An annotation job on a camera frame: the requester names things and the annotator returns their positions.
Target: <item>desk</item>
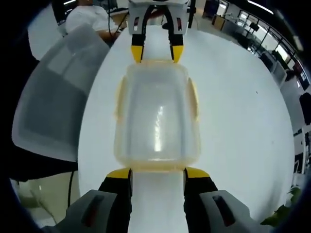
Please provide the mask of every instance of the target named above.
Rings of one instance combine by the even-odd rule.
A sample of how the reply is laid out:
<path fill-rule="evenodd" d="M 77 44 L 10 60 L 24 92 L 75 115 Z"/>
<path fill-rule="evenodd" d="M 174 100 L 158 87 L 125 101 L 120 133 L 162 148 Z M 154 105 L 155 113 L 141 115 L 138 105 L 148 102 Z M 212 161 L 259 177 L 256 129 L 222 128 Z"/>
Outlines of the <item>desk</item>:
<path fill-rule="evenodd" d="M 196 82 L 201 156 L 193 167 L 210 174 L 263 220 L 286 200 L 294 169 L 290 117 L 268 69 L 238 45 L 189 29 L 180 64 Z M 148 26 L 143 59 L 170 59 L 167 31 Z M 98 189 L 121 165 L 113 155 L 115 94 L 133 64 L 128 30 L 117 39 L 99 69 L 80 132 L 80 194 Z"/>

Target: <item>person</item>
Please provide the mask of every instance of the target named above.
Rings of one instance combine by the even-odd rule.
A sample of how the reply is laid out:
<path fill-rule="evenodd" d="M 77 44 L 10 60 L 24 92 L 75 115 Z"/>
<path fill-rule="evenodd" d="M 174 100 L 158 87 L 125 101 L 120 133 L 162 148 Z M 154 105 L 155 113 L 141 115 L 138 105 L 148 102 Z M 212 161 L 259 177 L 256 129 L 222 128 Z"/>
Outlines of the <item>person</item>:
<path fill-rule="evenodd" d="M 100 6 L 94 6 L 93 0 L 77 0 L 78 6 L 74 8 L 66 19 L 65 28 L 70 33 L 83 24 L 89 24 L 97 34 L 110 44 L 119 36 L 116 32 L 118 26 L 112 19 L 108 19 L 108 13 Z"/>

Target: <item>transparent plastic box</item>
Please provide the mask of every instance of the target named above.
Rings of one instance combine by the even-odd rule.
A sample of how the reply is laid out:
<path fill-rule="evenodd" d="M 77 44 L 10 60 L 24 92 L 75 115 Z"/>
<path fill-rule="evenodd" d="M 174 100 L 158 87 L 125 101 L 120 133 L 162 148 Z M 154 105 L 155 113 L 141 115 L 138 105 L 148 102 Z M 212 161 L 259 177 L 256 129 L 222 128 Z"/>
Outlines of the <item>transparent plastic box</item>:
<path fill-rule="evenodd" d="M 198 101 L 173 62 L 131 65 L 118 91 L 115 156 L 134 170 L 184 169 L 200 154 Z"/>

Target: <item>white shirt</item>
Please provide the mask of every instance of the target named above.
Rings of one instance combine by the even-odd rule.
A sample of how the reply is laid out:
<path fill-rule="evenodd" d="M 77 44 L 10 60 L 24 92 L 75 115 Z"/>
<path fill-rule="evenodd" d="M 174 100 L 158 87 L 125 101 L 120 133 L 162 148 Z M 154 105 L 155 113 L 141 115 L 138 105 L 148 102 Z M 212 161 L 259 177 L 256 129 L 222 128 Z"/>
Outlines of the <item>white shirt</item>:
<path fill-rule="evenodd" d="M 66 20 L 66 31 L 70 33 L 72 30 L 82 24 L 92 26 L 95 31 L 108 30 L 108 14 L 104 8 L 100 6 L 77 6 L 73 9 Z M 110 19 L 110 30 L 117 29 L 117 25 Z"/>

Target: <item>white table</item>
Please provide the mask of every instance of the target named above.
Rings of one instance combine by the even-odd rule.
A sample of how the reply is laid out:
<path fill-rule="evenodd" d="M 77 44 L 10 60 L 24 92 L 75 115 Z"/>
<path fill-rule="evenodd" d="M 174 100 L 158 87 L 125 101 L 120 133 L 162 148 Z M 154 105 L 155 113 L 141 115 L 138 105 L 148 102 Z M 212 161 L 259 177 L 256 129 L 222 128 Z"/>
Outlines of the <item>white table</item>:
<path fill-rule="evenodd" d="M 143 59 L 170 59 L 167 31 L 148 26 Z M 264 64 L 212 34 L 188 30 L 180 64 L 196 82 L 202 153 L 193 167 L 208 172 L 218 189 L 263 220 L 286 200 L 294 168 L 290 117 Z M 125 30 L 107 55 L 90 92 L 79 141 L 80 194 L 98 189 L 122 166 L 113 154 L 115 93 L 134 63 Z"/>

